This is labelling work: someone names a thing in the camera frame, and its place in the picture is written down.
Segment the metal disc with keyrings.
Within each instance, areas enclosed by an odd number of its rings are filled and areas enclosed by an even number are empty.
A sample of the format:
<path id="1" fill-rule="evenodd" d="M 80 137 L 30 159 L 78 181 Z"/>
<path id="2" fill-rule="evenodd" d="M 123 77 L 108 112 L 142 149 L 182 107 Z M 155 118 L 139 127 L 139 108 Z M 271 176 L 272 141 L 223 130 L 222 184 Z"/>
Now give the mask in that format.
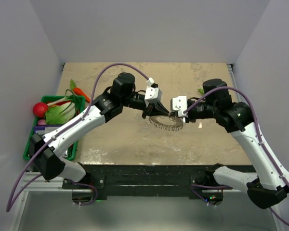
<path id="1" fill-rule="evenodd" d="M 149 122 L 156 128 L 166 131 L 179 131 L 183 128 L 183 121 L 173 116 L 151 116 Z"/>

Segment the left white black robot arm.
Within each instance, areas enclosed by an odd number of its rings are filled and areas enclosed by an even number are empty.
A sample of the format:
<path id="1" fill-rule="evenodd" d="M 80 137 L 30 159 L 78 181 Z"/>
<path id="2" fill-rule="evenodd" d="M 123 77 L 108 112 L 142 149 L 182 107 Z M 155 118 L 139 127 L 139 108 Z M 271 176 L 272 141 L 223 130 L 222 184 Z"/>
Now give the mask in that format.
<path id="1" fill-rule="evenodd" d="M 112 86 L 97 96 L 85 111 L 50 133 L 33 134 L 29 140 L 30 162 L 45 180 L 63 177 L 80 189 L 87 188 L 90 177 L 84 167 L 64 159 L 63 153 L 85 134 L 121 114 L 124 107 L 142 111 L 142 118 L 168 116 L 161 94 L 153 79 L 147 81 L 145 93 L 139 94 L 135 90 L 134 75 L 120 73 Z"/>

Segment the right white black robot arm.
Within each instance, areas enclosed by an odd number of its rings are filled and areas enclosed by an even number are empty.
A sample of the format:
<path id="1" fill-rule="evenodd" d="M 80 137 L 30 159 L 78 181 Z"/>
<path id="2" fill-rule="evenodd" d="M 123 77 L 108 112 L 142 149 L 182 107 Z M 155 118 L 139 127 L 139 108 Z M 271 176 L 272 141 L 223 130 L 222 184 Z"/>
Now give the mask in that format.
<path id="1" fill-rule="evenodd" d="M 203 90 L 205 94 L 197 101 L 180 99 L 178 115 L 188 122 L 215 119 L 241 146 L 256 171 L 249 175 L 215 164 L 207 171 L 206 186 L 216 189 L 222 185 L 245 192 L 261 209 L 283 201 L 289 193 L 289 172 L 266 144 L 250 102 L 234 103 L 230 87 L 221 79 L 205 81 Z"/>

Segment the white toy vegetable green leaves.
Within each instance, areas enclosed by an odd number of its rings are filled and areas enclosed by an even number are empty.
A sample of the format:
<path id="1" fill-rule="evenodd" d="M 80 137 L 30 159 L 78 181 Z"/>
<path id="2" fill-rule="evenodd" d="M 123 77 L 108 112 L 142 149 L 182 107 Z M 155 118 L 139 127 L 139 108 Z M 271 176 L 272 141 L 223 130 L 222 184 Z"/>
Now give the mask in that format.
<path id="1" fill-rule="evenodd" d="M 204 90 L 203 89 L 198 89 L 198 92 L 201 94 L 201 95 L 204 95 Z"/>

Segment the orange toy carrot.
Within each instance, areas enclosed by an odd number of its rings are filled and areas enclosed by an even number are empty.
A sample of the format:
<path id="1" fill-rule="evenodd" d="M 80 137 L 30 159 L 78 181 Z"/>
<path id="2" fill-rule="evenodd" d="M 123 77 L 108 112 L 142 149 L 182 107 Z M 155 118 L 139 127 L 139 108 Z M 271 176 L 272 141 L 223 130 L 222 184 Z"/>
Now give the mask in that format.
<path id="1" fill-rule="evenodd" d="M 70 80 L 70 89 L 77 95 L 85 98 L 85 101 L 90 103 L 90 98 L 75 84 L 74 80 Z"/>

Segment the toy bok choy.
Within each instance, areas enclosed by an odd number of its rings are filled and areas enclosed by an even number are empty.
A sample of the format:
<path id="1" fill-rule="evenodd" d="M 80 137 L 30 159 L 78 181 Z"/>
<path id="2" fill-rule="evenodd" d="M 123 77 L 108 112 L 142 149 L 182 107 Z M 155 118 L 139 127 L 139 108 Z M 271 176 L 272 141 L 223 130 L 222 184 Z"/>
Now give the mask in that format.
<path id="1" fill-rule="evenodd" d="M 47 125 L 62 125 L 73 119 L 79 112 L 81 100 L 67 89 L 65 95 L 60 100 L 51 103 L 49 109 L 45 113 Z"/>

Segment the green plastic crate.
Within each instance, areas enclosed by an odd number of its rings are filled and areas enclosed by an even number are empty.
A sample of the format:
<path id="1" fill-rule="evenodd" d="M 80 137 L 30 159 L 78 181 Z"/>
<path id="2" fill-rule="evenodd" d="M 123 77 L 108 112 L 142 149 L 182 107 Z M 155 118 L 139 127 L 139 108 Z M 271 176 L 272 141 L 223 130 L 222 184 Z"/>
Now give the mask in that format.
<path id="1" fill-rule="evenodd" d="M 36 117 L 30 136 L 37 133 L 44 135 L 62 126 L 84 110 L 85 98 L 82 96 L 43 96 L 33 112 L 44 117 Z"/>

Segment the purple box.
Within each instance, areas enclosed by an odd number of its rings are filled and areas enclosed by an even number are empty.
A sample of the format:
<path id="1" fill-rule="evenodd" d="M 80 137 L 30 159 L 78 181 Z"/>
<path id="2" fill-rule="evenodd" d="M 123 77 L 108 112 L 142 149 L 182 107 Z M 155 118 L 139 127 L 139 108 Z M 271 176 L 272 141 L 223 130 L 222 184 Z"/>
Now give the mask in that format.
<path id="1" fill-rule="evenodd" d="M 33 127 L 33 133 L 37 133 L 41 136 L 50 133 L 56 129 L 60 128 L 60 125 L 45 125 L 45 126 L 34 126 Z"/>

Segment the pink toy onion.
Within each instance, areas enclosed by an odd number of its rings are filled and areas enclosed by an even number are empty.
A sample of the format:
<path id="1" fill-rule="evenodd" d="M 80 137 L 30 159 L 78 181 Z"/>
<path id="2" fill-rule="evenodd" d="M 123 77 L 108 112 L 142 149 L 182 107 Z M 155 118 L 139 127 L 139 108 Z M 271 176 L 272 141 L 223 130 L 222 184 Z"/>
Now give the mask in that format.
<path id="1" fill-rule="evenodd" d="M 37 122 L 37 125 L 38 125 L 38 126 L 45 126 L 45 125 L 47 125 L 46 120 L 45 120 L 45 119 L 40 119 L 40 120 Z"/>

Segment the red toy radish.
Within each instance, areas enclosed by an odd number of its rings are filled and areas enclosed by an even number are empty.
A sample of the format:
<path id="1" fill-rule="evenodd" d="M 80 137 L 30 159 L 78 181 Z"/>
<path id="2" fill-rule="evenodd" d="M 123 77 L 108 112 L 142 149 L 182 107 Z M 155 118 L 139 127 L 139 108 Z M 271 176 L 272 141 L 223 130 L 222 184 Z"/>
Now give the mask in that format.
<path id="1" fill-rule="evenodd" d="M 39 102 L 33 106 L 32 112 L 34 116 L 38 118 L 44 118 L 48 109 L 49 109 L 49 106 L 46 103 Z"/>

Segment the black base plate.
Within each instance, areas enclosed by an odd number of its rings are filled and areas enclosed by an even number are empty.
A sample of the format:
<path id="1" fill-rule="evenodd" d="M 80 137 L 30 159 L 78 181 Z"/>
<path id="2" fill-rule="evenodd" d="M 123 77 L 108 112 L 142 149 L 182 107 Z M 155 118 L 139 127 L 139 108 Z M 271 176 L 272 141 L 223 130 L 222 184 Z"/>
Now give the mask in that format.
<path id="1" fill-rule="evenodd" d="M 87 176 L 79 183 L 64 179 L 65 190 L 88 189 L 94 186 L 93 194 L 99 200 L 109 196 L 141 197 L 188 197 L 206 202 L 220 201 L 222 196 L 208 196 L 206 190 L 228 190 L 219 185 L 211 175 L 213 166 L 144 166 L 144 165 L 85 165 Z"/>

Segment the aluminium rail frame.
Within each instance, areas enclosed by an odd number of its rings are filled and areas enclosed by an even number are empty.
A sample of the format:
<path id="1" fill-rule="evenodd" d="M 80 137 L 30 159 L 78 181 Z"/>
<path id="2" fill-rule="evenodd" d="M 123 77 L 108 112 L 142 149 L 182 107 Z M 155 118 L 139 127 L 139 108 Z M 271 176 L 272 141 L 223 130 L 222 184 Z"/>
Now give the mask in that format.
<path id="1" fill-rule="evenodd" d="M 10 231 L 84 231 L 86 206 L 73 202 L 72 193 L 90 194 L 89 187 L 67 183 L 61 177 L 47 181 L 38 173 L 27 172 L 21 181 L 23 190 L 14 205 Z"/>

